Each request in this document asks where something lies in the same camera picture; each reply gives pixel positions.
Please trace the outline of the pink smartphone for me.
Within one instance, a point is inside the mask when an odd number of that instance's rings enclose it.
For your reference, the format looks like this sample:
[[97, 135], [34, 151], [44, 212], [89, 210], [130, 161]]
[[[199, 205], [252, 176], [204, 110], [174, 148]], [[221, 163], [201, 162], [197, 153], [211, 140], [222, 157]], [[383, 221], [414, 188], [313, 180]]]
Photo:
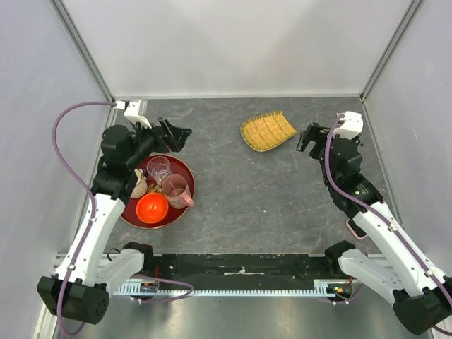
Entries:
[[361, 240], [368, 237], [368, 234], [361, 227], [359, 227], [353, 220], [348, 219], [346, 222], [346, 226], [356, 239]]

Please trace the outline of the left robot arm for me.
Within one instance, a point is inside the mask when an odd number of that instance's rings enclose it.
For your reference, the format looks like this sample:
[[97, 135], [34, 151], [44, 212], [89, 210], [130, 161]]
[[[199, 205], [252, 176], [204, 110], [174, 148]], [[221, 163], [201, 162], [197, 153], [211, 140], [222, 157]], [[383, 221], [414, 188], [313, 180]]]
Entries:
[[160, 118], [157, 126], [136, 123], [131, 130], [114, 125], [102, 135], [102, 156], [88, 190], [90, 205], [69, 252], [51, 276], [42, 276], [37, 292], [59, 320], [97, 324], [110, 297], [132, 275], [147, 278], [155, 270], [153, 249], [129, 242], [118, 258], [99, 267], [103, 249], [138, 181], [135, 170], [151, 153], [179, 152], [192, 130]]

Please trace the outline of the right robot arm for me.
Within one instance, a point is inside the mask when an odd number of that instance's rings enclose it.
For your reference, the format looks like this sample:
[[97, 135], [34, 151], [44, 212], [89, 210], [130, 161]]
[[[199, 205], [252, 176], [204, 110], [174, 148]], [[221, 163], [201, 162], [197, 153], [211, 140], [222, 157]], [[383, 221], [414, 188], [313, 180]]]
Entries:
[[434, 265], [411, 240], [393, 216], [375, 186], [360, 172], [358, 151], [362, 121], [341, 118], [333, 127], [311, 123], [301, 133], [297, 150], [319, 161], [324, 184], [339, 210], [348, 217], [347, 226], [358, 237], [368, 236], [391, 268], [367, 258], [349, 242], [330, 248], [323, 260], [332, 278], [343, 274], [358, 279], [393, 308], [399, 322], [415, 335], [434, 329], [451, 332], [440, 323], [451, 317], [451, 277]]

